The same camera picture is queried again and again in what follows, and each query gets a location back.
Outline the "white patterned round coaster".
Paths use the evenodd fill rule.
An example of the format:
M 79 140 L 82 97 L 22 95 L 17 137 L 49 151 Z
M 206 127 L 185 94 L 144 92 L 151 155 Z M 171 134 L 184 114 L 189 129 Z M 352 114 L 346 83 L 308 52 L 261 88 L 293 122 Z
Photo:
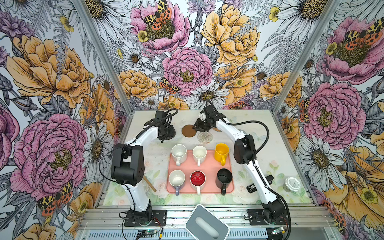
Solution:
M 198 140 L 202 144 L 209 144 L 213 140 L 213 135 L 209 132 L 199 133 Z

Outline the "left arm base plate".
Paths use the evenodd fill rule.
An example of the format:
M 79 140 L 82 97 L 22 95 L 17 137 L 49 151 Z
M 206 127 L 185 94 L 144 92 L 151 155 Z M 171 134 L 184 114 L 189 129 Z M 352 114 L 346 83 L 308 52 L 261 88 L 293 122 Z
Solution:
M 125 227 L 165 227 L 167 210 L 152 210 L 152 212 L 134 212 L 129 210 L 124 219 Z

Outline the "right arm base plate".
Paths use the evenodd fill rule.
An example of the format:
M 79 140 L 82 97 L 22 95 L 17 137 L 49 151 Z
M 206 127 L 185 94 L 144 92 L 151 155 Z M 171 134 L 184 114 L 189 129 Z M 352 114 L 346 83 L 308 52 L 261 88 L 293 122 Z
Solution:
M 267 217 L 264 216 L 264 210 L 262 209 L 248 209 L 244 214 L 243 219 L 249 221 L 251 226 L 288 226 L 288 215 L 286 212 L 281 214 L 275 219 L 267 221 Z

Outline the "dark brown round coaster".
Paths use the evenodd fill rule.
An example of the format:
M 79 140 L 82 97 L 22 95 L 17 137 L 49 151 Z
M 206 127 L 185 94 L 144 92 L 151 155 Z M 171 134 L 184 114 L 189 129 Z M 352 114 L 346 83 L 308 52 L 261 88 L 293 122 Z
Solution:
M 182 134 L 186 138 L 191 138 L 196 135 L 197 131 L 193 128 L 193 125 L 185 125 L 182 128 Z

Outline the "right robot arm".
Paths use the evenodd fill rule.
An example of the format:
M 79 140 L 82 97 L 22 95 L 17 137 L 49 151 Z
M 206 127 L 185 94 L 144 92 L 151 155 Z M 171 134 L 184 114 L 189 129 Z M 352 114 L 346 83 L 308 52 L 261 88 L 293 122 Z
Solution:
M 237 129 L 237 126 L 252 123 L 259 124 L 266 130 L 266 139 L 258 148 L 255 146 L 252 135 L 247 135 Z M 234 142 L 234 158 L 249 173 L 256 187 L 264 209 L 263 220 L 268 224 L 273 224 L 277 223 L 281 218 L 285 218 L 287 225 L 290 226 L 292 221 L 286 200 L 271 188 L 267 177 L 262 173 L 257 161 L 257 154 L 266 146 L 270 137 L 267 125 L 256 120 L 230 123 L 224 114 L 218 112 L 214 105 L 208 105 L 200 111 L 193 129 L 198 132 L 208 132 L 213 128 L 217 128 L 227 134 Z

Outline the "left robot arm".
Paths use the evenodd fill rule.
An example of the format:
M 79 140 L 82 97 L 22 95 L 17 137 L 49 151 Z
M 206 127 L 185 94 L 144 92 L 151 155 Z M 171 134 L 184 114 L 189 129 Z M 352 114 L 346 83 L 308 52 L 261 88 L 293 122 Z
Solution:
M 148 225 L 154 218 L 152 204 L 141 181 L 145 174 L 144 150 L 154 140 L 163 143 L 176 136 L 172 125 L 172 117 L 177 109 L 166 112 L 157 110 L 155 117 L 144 124 L 132 140 L 114 147 L 111 166 L 111 178 L 117 184 L 126 188 L 130 200 L 130 210 L 127 212 L 126 223 Z

